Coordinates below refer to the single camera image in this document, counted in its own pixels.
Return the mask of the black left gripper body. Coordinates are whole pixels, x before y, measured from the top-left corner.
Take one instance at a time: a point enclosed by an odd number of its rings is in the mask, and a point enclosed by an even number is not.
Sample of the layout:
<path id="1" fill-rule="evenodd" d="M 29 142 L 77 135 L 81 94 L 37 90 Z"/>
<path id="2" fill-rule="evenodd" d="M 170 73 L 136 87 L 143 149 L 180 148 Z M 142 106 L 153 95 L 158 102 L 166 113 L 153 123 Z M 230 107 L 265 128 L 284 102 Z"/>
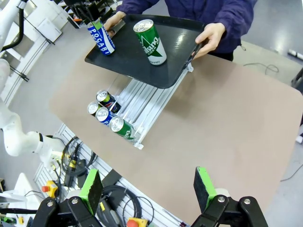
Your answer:
<path id="1" fill-rule="evenodd" d="M 108 0 L 64 0 L 77 19 L 84 23 L 100 19 L 103 23 L 111 16 Z"/>

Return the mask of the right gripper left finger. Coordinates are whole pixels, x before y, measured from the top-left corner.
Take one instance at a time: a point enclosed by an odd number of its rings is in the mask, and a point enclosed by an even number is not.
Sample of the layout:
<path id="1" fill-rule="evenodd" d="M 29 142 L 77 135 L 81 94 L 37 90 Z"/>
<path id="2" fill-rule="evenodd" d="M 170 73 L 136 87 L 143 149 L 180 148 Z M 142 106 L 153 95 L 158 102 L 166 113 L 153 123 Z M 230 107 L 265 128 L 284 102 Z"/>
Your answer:
<path id="1" fill-rule="evenodd" d="M 78 196 L 58 203 L 43 200 L 35 215 L 36 227 L 100 227 L 96 212 L 103 192 L 99 171 L 91 169 Z"/>

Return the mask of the person's left hand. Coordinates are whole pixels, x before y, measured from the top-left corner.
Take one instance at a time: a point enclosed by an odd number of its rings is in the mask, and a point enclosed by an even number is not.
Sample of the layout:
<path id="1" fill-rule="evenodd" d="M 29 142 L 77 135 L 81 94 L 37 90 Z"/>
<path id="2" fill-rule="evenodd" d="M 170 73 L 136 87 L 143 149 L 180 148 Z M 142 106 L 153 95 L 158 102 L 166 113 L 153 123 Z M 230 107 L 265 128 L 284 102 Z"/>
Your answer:
<path id="1" fill-rule="evenodd" d="M 194 59 L 214 51 L 218 47 L 224 32 L 225 26 L 222 23 L 210 23 L 206 25 L 204 31 L 196 37 L 195 42 L 197 44 L 200 44 L 205 40 L 208 40 L 208 42 L 194 54 Z"/>

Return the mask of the person's right hand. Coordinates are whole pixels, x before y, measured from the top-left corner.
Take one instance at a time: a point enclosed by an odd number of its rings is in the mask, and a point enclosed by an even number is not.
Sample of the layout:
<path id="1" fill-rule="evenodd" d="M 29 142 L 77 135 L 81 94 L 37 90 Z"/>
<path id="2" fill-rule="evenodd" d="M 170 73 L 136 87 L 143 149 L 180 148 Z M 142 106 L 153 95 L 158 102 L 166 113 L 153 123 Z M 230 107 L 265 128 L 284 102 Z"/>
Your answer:
<path id="1" fill-rule="evenodd" d="M 104 29 L 107 31 L 110 37 L 115 35 L 115 31 L 111 28 L 117 25 L 125 15 L 126 14 L 124 12 L 118 11 L 105 22 Z"/>

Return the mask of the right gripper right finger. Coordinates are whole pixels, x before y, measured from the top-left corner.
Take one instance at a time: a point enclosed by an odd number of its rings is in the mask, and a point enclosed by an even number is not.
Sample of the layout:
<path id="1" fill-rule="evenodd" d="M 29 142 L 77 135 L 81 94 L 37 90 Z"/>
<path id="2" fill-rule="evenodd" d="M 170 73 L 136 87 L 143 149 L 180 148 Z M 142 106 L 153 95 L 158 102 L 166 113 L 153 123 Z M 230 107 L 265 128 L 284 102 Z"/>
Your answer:
<path id="1" fill-rule="evenodd" d="M 245 196 L 239 201 L 227 191 L 216 191 L 207 170 L 196 167 L 194 190 L 201 215 L 191 225 L 193 227 L 267 227 L 267 221 L 254 197 Z"/>

